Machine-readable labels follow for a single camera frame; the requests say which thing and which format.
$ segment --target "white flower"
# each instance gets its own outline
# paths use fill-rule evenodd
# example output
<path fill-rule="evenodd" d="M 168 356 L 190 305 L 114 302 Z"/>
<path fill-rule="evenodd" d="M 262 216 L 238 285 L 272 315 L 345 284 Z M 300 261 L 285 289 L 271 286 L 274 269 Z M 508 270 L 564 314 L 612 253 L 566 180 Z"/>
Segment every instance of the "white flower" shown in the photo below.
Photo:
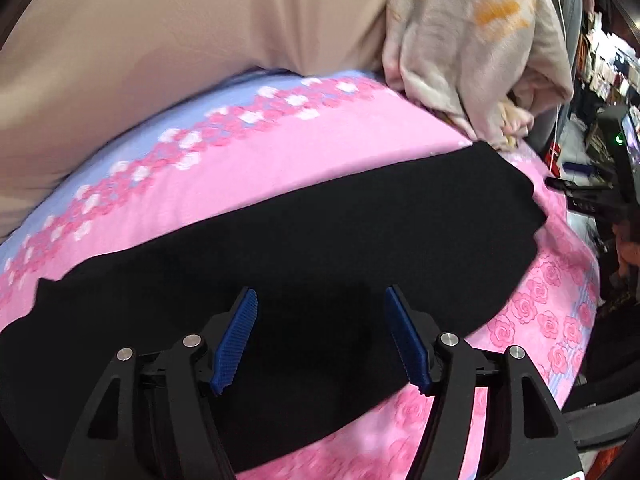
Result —
<path fill-rule="evenodd" d="M 158 140 L 160 142 L 172 142 L 172 140 L 174 140 L 175 134 L 178 133 L 179 131 L 180 130 L 178 128 L 169 128 L 168 130 L 165 130 L 160 134 L 160 137 L 158 137 Z"/>
<path fill-rule="evenodd" d="M 129 167 L 128 160 L 119 160 L 118 162 L 114 162 L 113 165 L 109 168 L 109 174 L 114 175 L 121 171 L 125 171 Z"/>
<path fill-rule="evenodd" d="M 303 79 L 300 80 L 300 82 L 304 85 L 304 86 L 311 86 L 314 84 L 320 84 L 322 81 L 320 81 L 317 77 L 305 77 Z"/>
<path fill-rule="evenodd" d="M 60 236 L 62 235 L 62 225 L 56 227 L 55 229 L 53 229 L 53 231 L 51 232 L 51 241 L 55 242 L 58 238 L 60 238 Z"/>
<path fill-rule="evenodd" d="M 302 106 L 304 103 L 309 101 L 306 96 L 303 95 L 290 95 L 286 99 L 284 99 L 291 106 Z"/>
<path fill-rule="evenodd" d="M 90 188 L 90 186 L 89 186 L 88 184 L 84 184 L 84 186 L 80 186 L 80 187 L 78 188 L 78 191 L 76 191 L 76 198 L 77 198 L 78 200 L 81 200 L 81 199 L 82 199 L 82 197 L 84 196 L 84 194 L 85 194 L 87 191 L 89 191 L 89 188 Z"/>
<path fill-rule="evenodd" d="M 274 88 L 273 86 L 261 86 L 260 88 L 258 88 L 257 94 L 260 97 L 267 97 L 269 99 L 273 99 L 276 96 L 277 91 L 278 89 Z"/>
<path fill-rule="evenodd" d="M 148 167 L 138 166 L 136 168 L 136 171 L 133 172 L 131 178 L 133 179 L 133 182 L 140 182 L 141 180 L 144 180 L 146 177 L 148 177 L 149 173 L 150 171 Z"/>
<path fill-rule="evenodd" d="M 353 94 L 358 91 L 358 87 L 356 85 L 353 83 L 345 83 L 344 81 L 338 83 L 335 87 L 341 92 L 347 92 L 348 94 Z"/>
<path fill-rule="evenodd" d="M 245 112 L 240 118 L 248 124 L 254 124 L 264 119 L 262 112 Z"/>
<path fill-rule="evenodd" d="M 74 233 L 74 240 L 76 242 L 79 242 L 86 234 L 88 234 L 90 230 L 91 230 L 91 220 L 82 222 L 82 225 Z"/>
<path fill-rule="evenodd" d="M 82 214 L 86 215 L 91 209 L 100 203 L 100 193 L 92 194 L 82 206 Z"/>
<path fill-rule="evenodd" d="M 174 164 L 176 168 L 180 171 L 188 170 L 191 166 L 195 166 L 200 162 L 200 153 L 191 152 L 187 153 L 183 158 L 178 161 L 177 164 Z"/>
<path fill-rule="evenodd" d="M 184 136 L 184 139 L 178 143 L 183 150 L 188 150 L 194 144 L 199 143 L 202 140 L 200 132 L 193 130 Z"/>
<path fill-rule="evenodd" d="M 320 116 L 320 113 L 315 108 L 306 108 L 305 110 L 302 110 L 301 112 L 296 114 L 296 117 L 299 119 L 302 119 L 303 121 L 308 121 L 309 119 L 315 119 L 316 117 L 319 117 L 319 116 Z"/>
<path fill-rule="evenodd" d="M 205 115 L 207 117 L 209 117 L 210 115 L 214 115 L 214 114 L 228 115 L 229 114 L 229 108 L 227 108 L 226 106 L 221 106 L 219 108 L 213 108 L 213 110 L 209 110 Z"/>

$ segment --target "pink tablecloth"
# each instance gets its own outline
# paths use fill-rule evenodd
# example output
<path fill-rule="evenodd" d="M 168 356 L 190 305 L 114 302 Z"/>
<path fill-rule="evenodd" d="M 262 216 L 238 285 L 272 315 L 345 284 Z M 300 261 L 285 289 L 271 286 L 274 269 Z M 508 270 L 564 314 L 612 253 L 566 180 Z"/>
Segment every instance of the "pink tablecloth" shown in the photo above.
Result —
<path fill-rule="evenodd" d="M 222 130 L 230 135 L 221 137 Z M 467 145 L 364 76 L 301 79 L 287 91 L 260 88 L 249 106 L 212 110 L 191 128 L 159 132 L 146 156 L 123 158 L 97 185 L 79 187 L 63 214 L 24 236 L 0 274 L 0 329 L 31 309 L 39 277 L 59 279 L 96 254 L 288 190 Z M 567 225 L 564 199 L 544 187 L 543 164 L 526 148 L 507 158 L 534 182 L 548 221 L 536 235 L 538 256 L 509 303 L 467 340 L 494 351 L 521 345 L 562 403 L 593 325 L 596 261 Z M 473 478 L 478 463 L 485 399 L 477 390 L 463 479 Z M 430 405 L 408 384 L 335 434 L 238 478 L 404 479 Z"/>

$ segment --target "black fabric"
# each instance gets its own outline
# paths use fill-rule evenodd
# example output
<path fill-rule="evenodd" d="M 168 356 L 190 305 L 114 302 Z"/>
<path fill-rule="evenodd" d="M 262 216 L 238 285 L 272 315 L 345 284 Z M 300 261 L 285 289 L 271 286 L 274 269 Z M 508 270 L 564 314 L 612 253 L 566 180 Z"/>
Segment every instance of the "black fabric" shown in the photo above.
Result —
<path fill-rule="evenodd" d="M 248 171 L 259 171 L 251 168 Z M 0 410 L 31 459 L 60 467 L 84 402 L 123 346 L 168 348 L 227 310 L 259 314 L 214 416 L 236 471 L 314 442 L 406 383 L 382 316 L 397 283 L 467 335 L 505 304 L 545 216 L 487 144 L 296 190 L 97 256 L 0 334 Z"/>

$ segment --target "white cord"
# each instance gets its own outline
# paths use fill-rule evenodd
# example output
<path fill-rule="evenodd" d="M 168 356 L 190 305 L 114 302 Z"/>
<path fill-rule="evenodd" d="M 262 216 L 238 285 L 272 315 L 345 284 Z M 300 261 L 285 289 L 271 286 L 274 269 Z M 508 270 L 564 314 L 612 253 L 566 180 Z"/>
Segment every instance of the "white cord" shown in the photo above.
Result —
<path fill-rule="evenodd" d="M 566 50 L 566 25 L 564 24 L 564 13 L 562 12 L 562 3 L 558 0 L 558 9 L 560 9 L 560 23 L 562 23 L 562 33 L 564 34 L 564 49 Z M 554 142 L 551 145 L 551 156 L 549 157 L 549 171 L 554 164 L 554 153 L 556 152 L 556 142 L 558 142 L 558 115 L 560 114 L 560 107 L 556 108 L 556 124 L 554 126 Z"/>

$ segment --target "silver screw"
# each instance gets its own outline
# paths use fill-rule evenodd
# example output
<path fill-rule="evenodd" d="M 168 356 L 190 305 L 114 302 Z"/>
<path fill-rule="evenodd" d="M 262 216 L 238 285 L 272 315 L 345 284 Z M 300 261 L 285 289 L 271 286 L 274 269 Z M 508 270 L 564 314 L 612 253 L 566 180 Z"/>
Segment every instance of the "silver screw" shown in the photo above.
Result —
<path fill-rule="evenodd" d="M 127 361 L 131 359 L 132 355 L 133 355 L 133 350 L 131 348 L 125 347 L 118 350 L 116 357 L 118 358 L 118 361 Z"/>
<path fill-rule="evenodd" d="M 526 354 L 526 352 L 524 351 L 524 348 L 522 346 L 512 346 L 511 348 L 509 348 L 509 353 L 511 354 L 511 357 L 513 357 L 514 359 L 522 359 Z"/>
<path fill-rule="evenodd" d="M 451 332 L 445 332 L 440 336 L 440 341 L 442 341 L 442 344 L 447 346 L 455 346 L 460 342 L 460 339 L 457 335 L 452 334 Z"/>
<path fill-rule="evenodd" d="M 198 334 L 191 334 L 182 340 L 182 344 L 187 348 L 193 348 L 194 346 L 198 346 L 201 341 L 202 339 Z"/>

